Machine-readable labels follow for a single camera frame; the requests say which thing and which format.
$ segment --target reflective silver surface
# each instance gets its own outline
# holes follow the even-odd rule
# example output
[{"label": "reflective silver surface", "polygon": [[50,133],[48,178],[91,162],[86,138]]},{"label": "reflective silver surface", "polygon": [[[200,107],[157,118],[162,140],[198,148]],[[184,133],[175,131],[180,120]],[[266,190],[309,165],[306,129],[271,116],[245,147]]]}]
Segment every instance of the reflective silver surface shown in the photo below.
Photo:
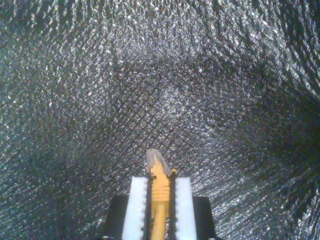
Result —
[{"label": "reflective silver surface", "polygon": [[0,1],[0,238],[93,239],[159,149],[224,239],[319,239],[317,1]]}]

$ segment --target crinkled foil material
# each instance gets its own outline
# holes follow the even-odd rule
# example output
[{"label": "crinkled foil material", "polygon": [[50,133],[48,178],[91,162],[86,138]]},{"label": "crinkled foil material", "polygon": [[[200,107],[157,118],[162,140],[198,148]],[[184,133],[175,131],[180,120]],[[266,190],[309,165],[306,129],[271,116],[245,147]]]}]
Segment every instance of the crinkled foil material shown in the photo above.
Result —
[{"label": "crinkled foil material", "polygon": [[0,1],[0,239],[94,239],[146,150],[223,239],[320,237],[317,1]]}]

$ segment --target metallic mesh background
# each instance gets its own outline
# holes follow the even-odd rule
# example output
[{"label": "metallic mesh background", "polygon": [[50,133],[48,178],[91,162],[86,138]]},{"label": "metallic mesh background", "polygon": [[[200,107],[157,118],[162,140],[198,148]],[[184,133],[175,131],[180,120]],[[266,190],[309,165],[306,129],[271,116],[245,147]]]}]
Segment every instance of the metallic mesh background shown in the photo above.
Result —
[{"label": "metallic mesh background", "polygon": [[0,239],[93,239],[148,148],[219,237],[319,239],[319,11],[0,0]]}]

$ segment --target yellow cable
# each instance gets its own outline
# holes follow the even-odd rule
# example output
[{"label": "yellow cable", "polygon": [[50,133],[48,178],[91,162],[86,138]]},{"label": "yellow cable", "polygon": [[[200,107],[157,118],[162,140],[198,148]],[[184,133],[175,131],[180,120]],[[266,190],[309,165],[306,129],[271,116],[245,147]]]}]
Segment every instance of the yellow cable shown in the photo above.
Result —
[{"label": "yellow cable", "polygon": [[164,240],[166,233],[166,217],[169,216],[170,182],[156,155],[154,165],[150,169],[152,180],[151,214],[154,218],[151,240]]},{"label": "yellow cable", "polygon": [[164,240],[166,235],[166,207],[159,204],[156,208],[151,240]]}]

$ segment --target white plastic guide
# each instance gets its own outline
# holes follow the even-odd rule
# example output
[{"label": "white plastic guide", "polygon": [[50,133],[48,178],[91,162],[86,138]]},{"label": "white plastic guide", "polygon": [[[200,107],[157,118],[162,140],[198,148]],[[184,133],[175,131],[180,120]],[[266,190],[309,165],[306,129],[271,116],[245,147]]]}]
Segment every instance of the white plastic guide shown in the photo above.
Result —
[{"label": "white plastic guide", "polygon": [[194,204],[189,177],[175,180],[175,210],[177,240],[197,240]]},{"label": "white plastic guide", "polygon": [[141,240],[145,223],[148,179],[132,177],[128,205],[126,207],[122,240]]}]

